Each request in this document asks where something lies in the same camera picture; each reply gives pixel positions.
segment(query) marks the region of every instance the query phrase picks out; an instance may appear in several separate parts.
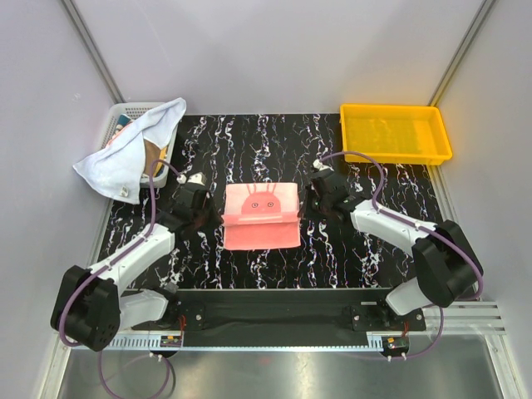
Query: yellow plastic tray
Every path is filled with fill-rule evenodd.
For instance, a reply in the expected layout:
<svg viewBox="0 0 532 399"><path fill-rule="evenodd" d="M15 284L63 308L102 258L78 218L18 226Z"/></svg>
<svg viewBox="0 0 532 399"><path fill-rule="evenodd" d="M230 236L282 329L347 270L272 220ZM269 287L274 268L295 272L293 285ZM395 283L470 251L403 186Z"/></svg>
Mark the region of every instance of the yellow plastic tray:
<svg viewBox="0 0 532 399"><path fill-rule="evenodd" d="M340 107L344 151L358 151L378 162L441 165L452 157L440 110L434 106ZM367 162L345 155L346 162Z"/></svg>

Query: white basket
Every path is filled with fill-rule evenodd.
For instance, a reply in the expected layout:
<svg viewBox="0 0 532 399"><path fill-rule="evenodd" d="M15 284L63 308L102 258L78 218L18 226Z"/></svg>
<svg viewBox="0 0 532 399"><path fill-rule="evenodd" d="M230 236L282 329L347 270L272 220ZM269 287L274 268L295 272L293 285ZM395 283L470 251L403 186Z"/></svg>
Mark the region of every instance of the white basket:
<svg viewBox="0 0 532 399"><path fill-rule="evenodd" d="M145 114L145 112L164 104L163 102L128 102L125 104L115 104L109 110L107 114L107 120L104 125L103 139L101 141L101 148L105 148L111 137L115 134L116 122L118 117L121 114L128 115L131 119L137 119L138 117ZM168 148L166 149L165 161L170 163L172 159L172 152L174 152L175 137L177 136L177 126L172 131L172 136L170 137L170 143L168 143ZM163 165L163 170L159 175L154 176L153 186L156 189L160 189L166 185L166 179L168 179L168 166ZM149 187L150 179L143 175L140 178L140 187Z"/></svg>

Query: table surface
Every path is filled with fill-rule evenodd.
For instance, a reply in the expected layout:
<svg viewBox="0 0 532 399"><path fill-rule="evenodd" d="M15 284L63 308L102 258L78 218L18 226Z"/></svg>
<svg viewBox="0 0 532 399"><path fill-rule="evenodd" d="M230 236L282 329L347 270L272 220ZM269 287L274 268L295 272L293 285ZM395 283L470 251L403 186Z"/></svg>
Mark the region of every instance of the table surface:
<svg viewBox="0 0 532 399"><path fill-rule="evenodd" d="M228 183L291 181L299 200L313 161L342 149L339 115L185 116L171 160L188 174L202 171L218 211ZM332 161L347 177L353 193L371 194L377 168ZM423 165L384 165L381 202L422 220L441 221L432 184ZM172 203L179 186L169 177L159 190L157 208ZM115 202L100 259L126 244L150 220L148 190L140 204ZM354 288L391 287L413 277L411 259L400 249L352 226L302 220L301 246L294 249L227 251L223 228L199 231L143 273L131 288Z"/></svg>
<svg viewBox="0 0 532 399"><path fill-rule="evenodd" d="M413 337L412 351L427 337ZM146 398L165 378L154 359L123 368L142 352L105 351L104 375L121 397ZM360 356L376 360L361 360ZM482 337L443 337L429 355L388 363L378 354L182 352L171 359L170 380L161 398L172 399L502 399ZM96 354L73 351L59 398L108 398L98 381Z"/></svg>

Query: cartoon face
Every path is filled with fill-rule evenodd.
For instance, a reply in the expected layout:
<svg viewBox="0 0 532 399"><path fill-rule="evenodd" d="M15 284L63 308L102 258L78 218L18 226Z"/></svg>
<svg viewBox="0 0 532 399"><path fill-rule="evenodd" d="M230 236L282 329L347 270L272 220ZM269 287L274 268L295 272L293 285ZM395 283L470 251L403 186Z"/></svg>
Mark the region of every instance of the cartoon face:
<svg viewBox="0 0 532 399"><path fill-rule="evenodd" d="M273 193L277 183L273 183L270 191L270 184L266 186L266 191L257 191L257 185L253 185L253 191L248 187L248 198L242 204L242 214L273 214L281 212L281 201Z"/></svg>

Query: metal floor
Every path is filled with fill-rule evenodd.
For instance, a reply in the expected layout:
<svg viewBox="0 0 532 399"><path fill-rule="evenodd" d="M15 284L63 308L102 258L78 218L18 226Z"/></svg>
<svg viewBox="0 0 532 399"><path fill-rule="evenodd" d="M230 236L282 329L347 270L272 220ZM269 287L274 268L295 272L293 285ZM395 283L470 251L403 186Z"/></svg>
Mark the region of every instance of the metal floor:
<svg viewBox="0 0 532 399"><path fill-rule="evenodd" d="M413 337L411 352L428 344ZM104 353L109 386L127 399L156 392L165 368L134 351ZM372 356L377 361L355 356ZM443 337L425 357L388 363L377 354L335 352L182 352L171 358L175 387L170 380L161 398L172 399L318 399L318 398L501 398L495 371L483 337ZM71 353L60 398L107 399L98 381L96 354Z"/></svg>

